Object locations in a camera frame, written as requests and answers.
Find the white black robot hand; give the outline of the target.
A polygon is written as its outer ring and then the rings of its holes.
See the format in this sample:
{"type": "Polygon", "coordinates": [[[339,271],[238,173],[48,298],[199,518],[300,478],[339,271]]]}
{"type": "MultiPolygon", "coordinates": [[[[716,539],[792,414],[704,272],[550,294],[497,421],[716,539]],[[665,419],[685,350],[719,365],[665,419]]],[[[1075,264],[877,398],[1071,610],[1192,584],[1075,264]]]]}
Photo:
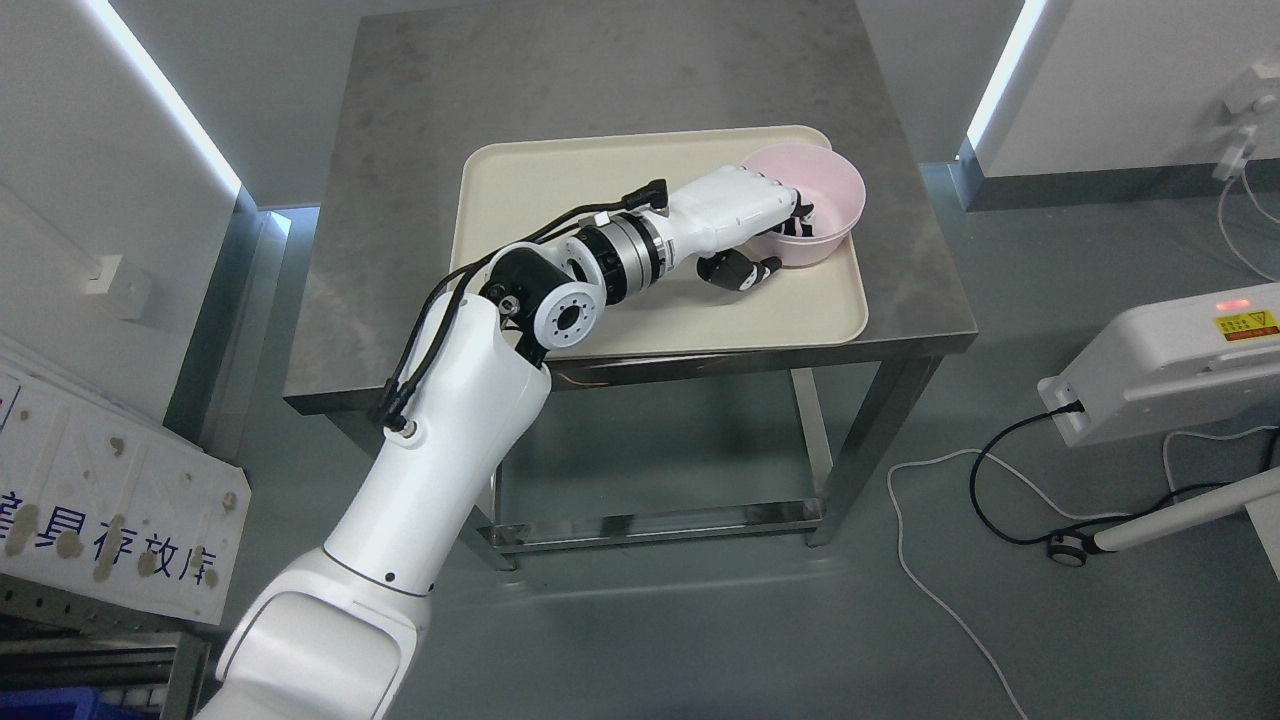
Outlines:
{"type": "Polygon", "coordinates": [[[777,258],[751,260],[739,247],[781,225],[810,229],[810,197],[740,165],[718,168],[669,195],[660,237],[669,270],[696,260],[696,274],[722,290],[746,292],[780,272],[777,258]]]}

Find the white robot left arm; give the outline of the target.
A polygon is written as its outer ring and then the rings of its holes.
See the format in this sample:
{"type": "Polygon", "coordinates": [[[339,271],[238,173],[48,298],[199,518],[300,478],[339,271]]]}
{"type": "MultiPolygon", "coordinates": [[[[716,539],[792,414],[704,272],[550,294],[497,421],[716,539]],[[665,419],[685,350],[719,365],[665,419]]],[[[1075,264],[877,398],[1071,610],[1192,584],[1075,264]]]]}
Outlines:
{"type": "Polygon", "coordinates": [[[428,637],[445,557],[550,393],[545,356],[582,340],[625,279],[666,264],[667,183],[575,208],[447,275],[372,409],[383,445],[328,538],[251,603],[201,719],[381,719],[428,637]]]}

